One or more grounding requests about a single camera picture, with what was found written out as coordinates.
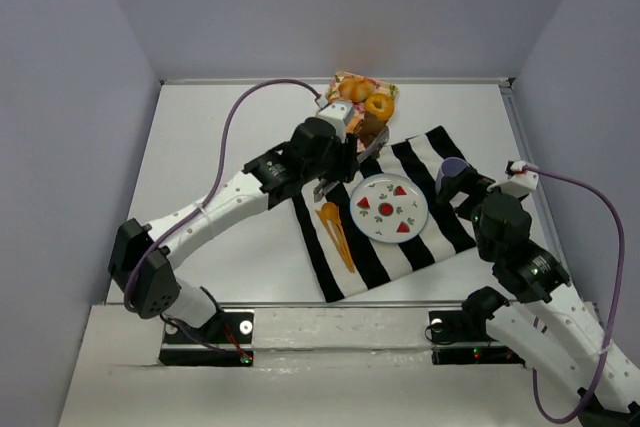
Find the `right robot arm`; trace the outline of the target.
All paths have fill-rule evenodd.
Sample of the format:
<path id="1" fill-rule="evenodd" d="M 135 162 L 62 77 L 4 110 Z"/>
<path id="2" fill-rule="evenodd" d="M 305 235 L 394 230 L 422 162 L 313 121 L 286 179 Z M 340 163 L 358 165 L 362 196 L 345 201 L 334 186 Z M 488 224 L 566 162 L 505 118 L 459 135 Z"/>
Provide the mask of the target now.
<path id="1" fill-rule="evenodd" d="M 625 258 L 625 233 L 612 202 L 590 191 L 609 209 L 618 234 L 614 291 L 605 324 L 592 315 L 568 271 L 530 237 L 532 219 L 522 205 L 541 177 L 565 181 L 561 174 L 520 160 L 495 181 L 466 166 L 453 175 L 439 173 L 438 203 L 466 194 L 456 214 L 470 221 L 479 257 L 491 264 L 501 291 L 483 287 L 471 293 L 454 321 L 510 348 L 532 370 L 577 400 L 573 410 L 544 418 L 562 425 L 636 426 L 639 423 L 639 369 L 613 339 Z"/>

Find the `lilac plastic cup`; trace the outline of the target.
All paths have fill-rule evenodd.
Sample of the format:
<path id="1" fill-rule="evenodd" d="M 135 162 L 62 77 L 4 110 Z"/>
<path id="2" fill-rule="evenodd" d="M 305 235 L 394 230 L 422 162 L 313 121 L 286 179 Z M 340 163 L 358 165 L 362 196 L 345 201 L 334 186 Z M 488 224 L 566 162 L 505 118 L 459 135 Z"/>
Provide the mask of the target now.
<path id="1" fill-rule="evenodd" d="M 451 195 L 460 192 L 460 181 L 457 177 L 463 173 L 463 171 L 470 167 L 470 164 L 459 157 L 445 158 L 440 164 L 436 181 L 435 191 L 437 195 Z"/>

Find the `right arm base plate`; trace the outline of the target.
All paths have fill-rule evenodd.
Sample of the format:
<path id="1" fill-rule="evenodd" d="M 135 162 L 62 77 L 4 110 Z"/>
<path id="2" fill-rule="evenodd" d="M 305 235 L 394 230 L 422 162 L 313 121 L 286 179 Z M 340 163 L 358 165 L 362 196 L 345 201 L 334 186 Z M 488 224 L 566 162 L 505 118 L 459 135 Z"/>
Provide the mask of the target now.
<path id="1" fill-rule="evenodd" d="M 490 338 L 479 321 L 463 310 L 434 310 L 424 330 L 432 362 L 447 365 L 525 365 L 514 351 Z"/>

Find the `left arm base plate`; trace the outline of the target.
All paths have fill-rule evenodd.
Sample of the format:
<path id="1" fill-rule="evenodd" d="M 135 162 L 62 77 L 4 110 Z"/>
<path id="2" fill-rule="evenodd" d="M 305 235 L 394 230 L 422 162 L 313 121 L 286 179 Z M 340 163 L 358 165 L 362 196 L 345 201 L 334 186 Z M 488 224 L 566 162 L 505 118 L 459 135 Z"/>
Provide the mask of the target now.
<path id="1" fill-rule="evenodd" d="M 164 320 L 158 361 L 167 367 L 249 368 L 254 365 L 254 312 L 231 309 L 202 329 Z"/>

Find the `brown chocolate croissant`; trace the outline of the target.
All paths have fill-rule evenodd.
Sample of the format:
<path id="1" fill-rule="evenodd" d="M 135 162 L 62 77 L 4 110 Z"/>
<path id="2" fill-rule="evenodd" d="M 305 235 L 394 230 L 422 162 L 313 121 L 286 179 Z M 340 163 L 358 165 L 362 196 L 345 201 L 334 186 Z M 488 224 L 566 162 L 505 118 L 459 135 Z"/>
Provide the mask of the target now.
<path id="1" fill-rule="evenodd" d="M 368 147 L 385 127 L 384 121 L 381 121 L 375 114 L 365 111 L 363 118 L 356 124 L 354 134 L 365 147 Z"/>

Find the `metal serving tongs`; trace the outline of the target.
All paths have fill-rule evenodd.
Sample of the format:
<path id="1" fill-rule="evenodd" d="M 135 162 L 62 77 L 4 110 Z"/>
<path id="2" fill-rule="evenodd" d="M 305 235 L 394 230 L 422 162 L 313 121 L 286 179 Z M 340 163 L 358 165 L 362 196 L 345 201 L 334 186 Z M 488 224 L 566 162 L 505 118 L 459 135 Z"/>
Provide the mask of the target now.
<path id="1" fill-rule="evenodd" d="M 374 140 L 362 152 L 356 156 L 356 164 L 354 173 L 346 180 L 329 181 L 321 179 L 318 185 L 313 189 L 313 201 L 320 202 L 326 195 L 340 184 L 348 184 L 353 181 L 355 174 L 360 170 L 361 164 L 374 154 L 379 153 L 389 140 L 389 128 L 382 128 L 382 131 L 374 138 Z"/>

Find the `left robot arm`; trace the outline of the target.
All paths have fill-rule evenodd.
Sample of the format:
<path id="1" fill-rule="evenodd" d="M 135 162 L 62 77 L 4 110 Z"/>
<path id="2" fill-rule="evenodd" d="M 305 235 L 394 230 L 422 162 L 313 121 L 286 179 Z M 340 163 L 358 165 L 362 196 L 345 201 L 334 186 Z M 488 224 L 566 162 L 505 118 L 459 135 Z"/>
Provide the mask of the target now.
<path id="1" fill-rule="evenodd" d="M 193 333 L 219 329 L 219 303 L 205 288 L 178 279 L 176 269 L 221 233 L 297 196 L 306 184 L 350 181 L 357 167 L 356 136 L 339 136 L 328 121 L 312 117 L 204 198 L 154 221 L 127 220 L 117 230 L 108 267 L 125 308 Z"/>

